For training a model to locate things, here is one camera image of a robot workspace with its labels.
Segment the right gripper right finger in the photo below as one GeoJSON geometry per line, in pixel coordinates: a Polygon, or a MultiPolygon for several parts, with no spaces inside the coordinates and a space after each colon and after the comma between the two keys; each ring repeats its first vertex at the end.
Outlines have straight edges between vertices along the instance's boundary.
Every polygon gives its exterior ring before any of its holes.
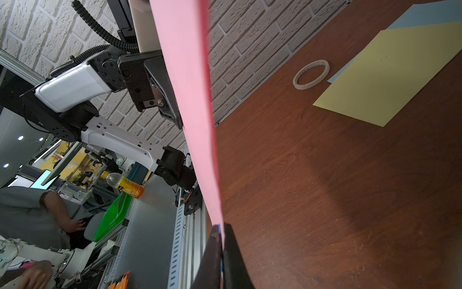
{"type": "Polygon", "coordinates": [[[233,227],[225,223],[223,251],[223,288],[255,289],[238,246],[233,227]]]}

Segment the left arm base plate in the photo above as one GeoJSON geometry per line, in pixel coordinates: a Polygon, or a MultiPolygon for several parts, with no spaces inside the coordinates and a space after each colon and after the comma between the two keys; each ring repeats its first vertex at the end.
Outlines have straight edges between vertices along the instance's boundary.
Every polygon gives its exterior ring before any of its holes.
{"type": "Polygon", "coordinates": [[[185,192],[182,204],[185,216],[191,215],[202,208],[203,196],[198,183],[195,183],[190,191],[185,192]]]}

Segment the light blue paper sheet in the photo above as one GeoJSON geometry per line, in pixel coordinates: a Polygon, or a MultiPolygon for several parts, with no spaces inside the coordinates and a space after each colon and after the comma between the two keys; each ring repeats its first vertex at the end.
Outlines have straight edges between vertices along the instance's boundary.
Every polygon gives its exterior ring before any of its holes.
{"type": "Polygon", "coordinates": [[[461,1],[437,1],[414,4],[386,30],[413,28],[426,25],[442,25],[462,21],[461,1]]]}

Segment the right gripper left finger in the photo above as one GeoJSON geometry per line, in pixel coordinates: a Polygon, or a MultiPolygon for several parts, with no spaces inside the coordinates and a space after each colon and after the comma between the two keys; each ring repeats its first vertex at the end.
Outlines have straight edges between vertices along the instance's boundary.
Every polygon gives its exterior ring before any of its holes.
{"type": "Polygon", "coordinates": [[[220,225],[214,225],[206,243],[192,289],[219,289],[221,283],[222,241],[220,225]]]}

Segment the yellow paper sheet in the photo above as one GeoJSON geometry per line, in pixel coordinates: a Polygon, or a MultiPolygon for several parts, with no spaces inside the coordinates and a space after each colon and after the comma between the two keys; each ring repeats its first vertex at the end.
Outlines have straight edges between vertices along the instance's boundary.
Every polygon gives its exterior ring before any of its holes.
{"type": "Polygon", "coordinates": [[[380,31],[314,102],[384,127],[462,49],[462,24],[380,31]]]}

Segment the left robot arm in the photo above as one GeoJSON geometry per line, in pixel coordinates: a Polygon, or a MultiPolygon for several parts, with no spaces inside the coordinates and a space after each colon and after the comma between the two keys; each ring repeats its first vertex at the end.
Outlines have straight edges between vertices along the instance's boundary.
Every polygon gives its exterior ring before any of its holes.
{"type": "Polygon", "coordinates": [[[36,120],[66,142],[100,146],[140,163],[168,185],[190,191],[196,183],[185,155],[133,136],[101,116],[91,103],[96,96],[126,90],[137,110],[157,108],[162,118],[183,127],[178,103],[160,43],[153,51],[136,40],[124,42],[104,29],[79,1],[72,1],[79,17],[103,40],[56,68],[42,84],[20,96],[26,120],[36,120]]]}

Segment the pink paper sheet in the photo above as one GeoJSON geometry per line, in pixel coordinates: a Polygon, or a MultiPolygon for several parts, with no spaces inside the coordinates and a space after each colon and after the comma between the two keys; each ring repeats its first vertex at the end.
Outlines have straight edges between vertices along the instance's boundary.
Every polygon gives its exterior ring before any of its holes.
{"type": "Polygon", "coordinates": [[[213,225],[225,235],[208,63],[208,1],[151,1],[196,177],[213,225]]]}

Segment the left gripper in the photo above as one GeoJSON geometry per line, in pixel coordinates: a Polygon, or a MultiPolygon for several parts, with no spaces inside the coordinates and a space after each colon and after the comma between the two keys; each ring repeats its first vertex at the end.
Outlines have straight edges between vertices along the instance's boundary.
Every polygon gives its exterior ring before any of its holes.
{"type": "Polygon", "coordinates": [[[138,111],[158,108],[162,118],[183,129],[183,122],[161,50],[119,57],[119,71],[138,111]]]}

